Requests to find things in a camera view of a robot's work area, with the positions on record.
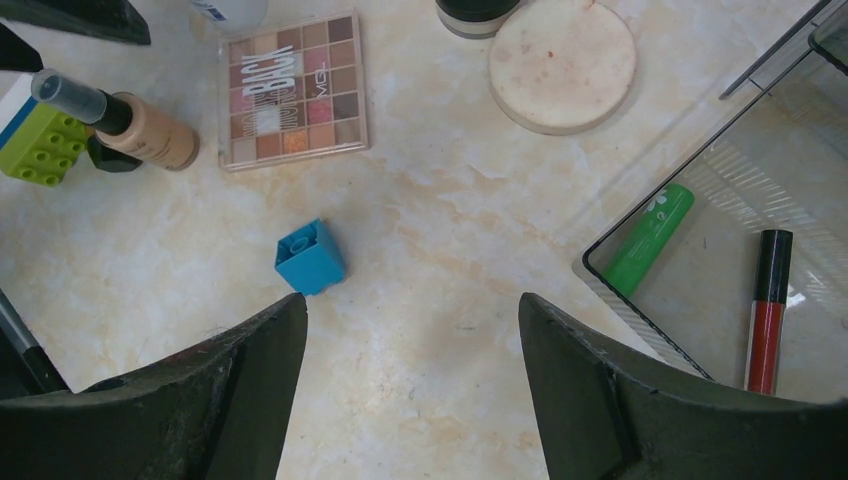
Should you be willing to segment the eyeshadow palette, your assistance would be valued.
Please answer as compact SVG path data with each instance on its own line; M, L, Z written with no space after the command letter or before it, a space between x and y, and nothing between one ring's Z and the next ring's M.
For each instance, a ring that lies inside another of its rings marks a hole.
M225 37L218 68L221 169L368 149L356 10Z

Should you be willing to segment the foundation bottle black cap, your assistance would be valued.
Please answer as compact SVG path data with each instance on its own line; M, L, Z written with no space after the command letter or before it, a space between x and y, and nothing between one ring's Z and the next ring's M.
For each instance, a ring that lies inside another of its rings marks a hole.
M187 123L129 92L109 94L55 69L35 74L31 94L92 128L105 147L169 171L190 166L200 150Z

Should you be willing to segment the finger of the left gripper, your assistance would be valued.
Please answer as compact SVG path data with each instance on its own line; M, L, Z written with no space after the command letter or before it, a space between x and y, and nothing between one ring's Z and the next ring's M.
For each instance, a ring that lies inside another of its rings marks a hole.
M3 19L54 31L149 46L149 26L125 0L1 0Z
M37 73L44 69L42 58L37 50L10 30L0 25L0 70Z

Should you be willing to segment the black round compact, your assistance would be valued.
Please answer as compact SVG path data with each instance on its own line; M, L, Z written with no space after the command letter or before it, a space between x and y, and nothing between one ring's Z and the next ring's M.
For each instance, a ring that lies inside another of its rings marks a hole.
M467 39L493 37L520 7L520 0L436 0L437 14L452 33Z

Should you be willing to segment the green tube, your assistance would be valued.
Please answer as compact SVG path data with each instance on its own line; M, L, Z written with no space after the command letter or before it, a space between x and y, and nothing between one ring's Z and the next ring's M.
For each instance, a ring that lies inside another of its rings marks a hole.
M676 183L656 193L603 271L605 280L624 297L631 296L694 202L693 192Z

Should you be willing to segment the blue toy brick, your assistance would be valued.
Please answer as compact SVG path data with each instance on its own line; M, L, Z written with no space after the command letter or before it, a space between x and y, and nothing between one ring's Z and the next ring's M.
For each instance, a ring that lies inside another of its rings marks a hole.
M341 251L321 219L278 241L274 269L303 295L320 294L347 276Z

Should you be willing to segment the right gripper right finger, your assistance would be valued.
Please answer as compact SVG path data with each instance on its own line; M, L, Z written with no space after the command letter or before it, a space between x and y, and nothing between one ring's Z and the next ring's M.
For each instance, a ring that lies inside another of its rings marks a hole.
M520 337L553 479L843 479L847 404L747 392L647 356L534 293Z

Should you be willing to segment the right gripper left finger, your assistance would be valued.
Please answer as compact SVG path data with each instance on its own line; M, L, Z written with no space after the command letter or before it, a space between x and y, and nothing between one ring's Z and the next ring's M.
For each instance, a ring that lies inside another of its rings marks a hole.
M305 297L73 393L1 403L5 479L272 479L305 354Z

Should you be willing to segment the beige round wooden disc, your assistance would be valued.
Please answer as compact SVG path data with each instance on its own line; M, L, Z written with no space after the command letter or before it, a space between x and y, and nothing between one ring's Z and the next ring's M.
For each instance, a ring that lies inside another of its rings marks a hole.
M490 90L518 125L545 135L594 128L623 104L634 82L633 33L598 1L533 1L496 33Z

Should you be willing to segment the red black makeup pencil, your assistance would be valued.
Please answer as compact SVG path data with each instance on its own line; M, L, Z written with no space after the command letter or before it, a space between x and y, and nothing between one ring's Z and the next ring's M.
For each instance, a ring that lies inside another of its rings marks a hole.
M760 233L744 380L748 391L759 394L776 391L793 239L787 230Z

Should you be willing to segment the clear acrylic makeup organizer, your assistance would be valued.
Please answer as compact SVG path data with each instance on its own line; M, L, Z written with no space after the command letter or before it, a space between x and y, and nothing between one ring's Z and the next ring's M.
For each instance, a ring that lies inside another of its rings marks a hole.
M591 288L666 364L743 388L760 233L794 234L776 393L847 396L847 5L819 1L728 89L751 101L584 253ZM629 297L603 277L670 183L695 202Z

